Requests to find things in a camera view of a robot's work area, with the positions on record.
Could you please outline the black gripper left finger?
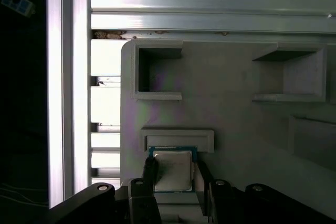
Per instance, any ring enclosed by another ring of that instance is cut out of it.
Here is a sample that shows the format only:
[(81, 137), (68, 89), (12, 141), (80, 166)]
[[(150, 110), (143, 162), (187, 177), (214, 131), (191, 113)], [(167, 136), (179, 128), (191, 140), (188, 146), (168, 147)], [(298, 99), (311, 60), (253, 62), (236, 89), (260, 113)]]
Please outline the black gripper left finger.
[(140, 178), (115, 189), (95, 183), (48, 210), (49, 223), (161, 223), (154, 197), (158, 172), (154, 157), (145, 160)]

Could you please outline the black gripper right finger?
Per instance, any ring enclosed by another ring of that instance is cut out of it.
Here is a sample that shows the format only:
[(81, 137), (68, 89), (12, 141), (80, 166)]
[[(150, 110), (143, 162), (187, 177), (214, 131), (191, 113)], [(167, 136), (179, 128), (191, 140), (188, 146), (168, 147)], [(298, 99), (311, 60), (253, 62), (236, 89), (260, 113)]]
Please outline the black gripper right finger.
[(195, 192), (208, 223), (335, 223), (335, 220), (264, 184), (239, 190), (195, 163)]

